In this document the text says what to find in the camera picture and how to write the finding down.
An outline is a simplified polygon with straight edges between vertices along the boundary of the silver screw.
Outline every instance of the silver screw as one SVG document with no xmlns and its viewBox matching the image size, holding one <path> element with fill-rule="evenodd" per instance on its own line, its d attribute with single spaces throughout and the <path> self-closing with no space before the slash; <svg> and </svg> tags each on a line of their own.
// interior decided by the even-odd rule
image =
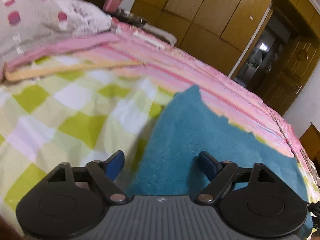
<svg viewBox="0 0 320 240">
<path fill-rule="evenodd" d="M 111 195 L 110 199 L 114 202 L 122 202 L 125 200 L 125 195 L 116 193 Z"/>
<path fill-rule="evenodd" d="M 203 202 L 203 203 L 209 203 L 213 200 L 213 196 L 209 195 L 209 194 L 200 194 L 198 196 L 198 200 Z"/>
</svg>

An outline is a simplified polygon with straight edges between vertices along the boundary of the pink container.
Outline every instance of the pink container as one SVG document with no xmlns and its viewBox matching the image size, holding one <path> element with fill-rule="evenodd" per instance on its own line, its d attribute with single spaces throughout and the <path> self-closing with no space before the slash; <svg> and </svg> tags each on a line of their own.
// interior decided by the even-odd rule
<svg viewBox="0 0 320 240">
<path fill-rule="evenodd" d="M 103 10 L 109 13 L 115 13 L 123 0 L 106 0 Z"/>
</svg>

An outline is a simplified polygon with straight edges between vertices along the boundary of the pillowcase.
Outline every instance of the pillowcase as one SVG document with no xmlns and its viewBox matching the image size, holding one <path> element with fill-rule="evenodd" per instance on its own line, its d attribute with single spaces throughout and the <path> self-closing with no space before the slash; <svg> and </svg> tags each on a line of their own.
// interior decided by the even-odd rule
<svg viewBox="0 0 320 240">
<path fill-rule="evenodd" d="M 3 65 L 63 38 L 107 31 L 111 16 L 82 0 L 0 0 L 0 80 Z"/>
</svg>

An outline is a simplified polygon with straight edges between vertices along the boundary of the bright light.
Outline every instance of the bright light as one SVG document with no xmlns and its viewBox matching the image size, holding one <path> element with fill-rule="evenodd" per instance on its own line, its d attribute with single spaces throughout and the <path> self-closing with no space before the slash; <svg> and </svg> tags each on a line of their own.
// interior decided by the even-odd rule
<svg viewBox="0 0 320 240">
<path fill-rule="evenodd" d="M 262 43 L 259 49 L 267 51 L 268 50 L 268 46 L 266 44 Z"/>
</svg>

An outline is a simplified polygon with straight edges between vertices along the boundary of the teal cloth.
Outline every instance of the teal cloth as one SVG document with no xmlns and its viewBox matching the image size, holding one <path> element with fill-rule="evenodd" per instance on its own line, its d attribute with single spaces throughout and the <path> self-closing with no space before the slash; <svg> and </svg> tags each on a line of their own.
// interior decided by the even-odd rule
<svg viewBox="0 0 320 240">
<path fill-rule="evenodd" d="M 203 103 L 196 85 L 177 93 L 161 113 L 127 193 L 196 196 L 209 183 L 196 164 L 201 151 L 218 161 L 233 161 L 239 167 L 264 163 L 303 200 L 308 199 L 295 158 L 280 154 L 252 133 L 217 116 Z M 309 236 L 312 226 L 308 215 L 299 236 Z"/>
</svg>

